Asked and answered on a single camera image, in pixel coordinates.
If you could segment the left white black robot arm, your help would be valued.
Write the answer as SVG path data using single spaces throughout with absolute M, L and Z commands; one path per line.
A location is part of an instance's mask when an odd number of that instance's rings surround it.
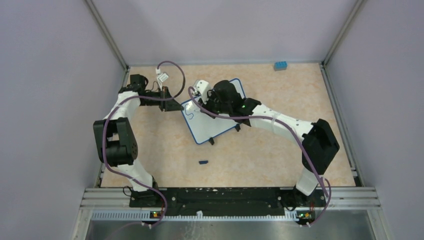
M 160 202 L 155 190 L 154 177 L 142 166 L 138 143 L 131 127 L 131 118 L 138 107 L 157 106 L 162 112 L 181 111 L 183 106 L 170 94 L 168 87 L 147 90 L 148 79 L 132 74 L 129 84 L 118 92 L 118 98 L 109 114 L 93 123 L 98 157 L 112 173 L 125 177 L 133 191 L 141 194 L 141 200 L 149 207 Z

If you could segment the dark blue marker cap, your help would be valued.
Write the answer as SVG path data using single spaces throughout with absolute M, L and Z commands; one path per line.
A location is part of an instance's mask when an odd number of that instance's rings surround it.
M 209 161 L 208 160 L 201 160 L 201 161 L 199 161 L 198 162 L 200 165 L 205 165 L 205 164 L 208 164 L 209 163 Z

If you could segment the blue framed whiteboard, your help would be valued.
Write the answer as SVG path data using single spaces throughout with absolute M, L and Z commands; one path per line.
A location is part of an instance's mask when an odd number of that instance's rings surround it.
M 229 82 L 235 86 L 236 91 L 241 95 L 242 98 L 246 97 L 240 79 L 234 78 L 229 80 Z M 198 102 L 201 97 L 195 96 L 194 93 L 192 94 L 196 102 Z M 230 119 L 212 118 L 207 114 L 202 113 L 197 106 L 195 111 L 185 110 L 185 106 L 190 102 L 193 101 L 189 99 L 181 104 L 183 106 L 181 114 L 196 144 L 201 145 L 209 142 L 211 145 L 214 145 L 214 138 L 217 136 L 222 135 L 232 129 L 235 129 L 237 132 L 241 130 L 239 123 Z

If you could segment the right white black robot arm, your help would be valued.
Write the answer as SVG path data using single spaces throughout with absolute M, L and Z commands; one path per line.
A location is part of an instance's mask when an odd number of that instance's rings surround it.
M 314 198 L 316 187 L 324 186 L 322 177 L 340 150 L 326 120 L 320 118 L 310 122 L 284 115 L 259 100 L 243 97 L 229 80 L 211 86 L 207 81 L 199 79 L 189 89 L 189 93 L 198 97 L 195 104 L 201 113 L 212 119 L 225 119 L 264 129 L 299 146 L 303 170 L 293 192 L 293 200 L 297 205 L 307 206 Z

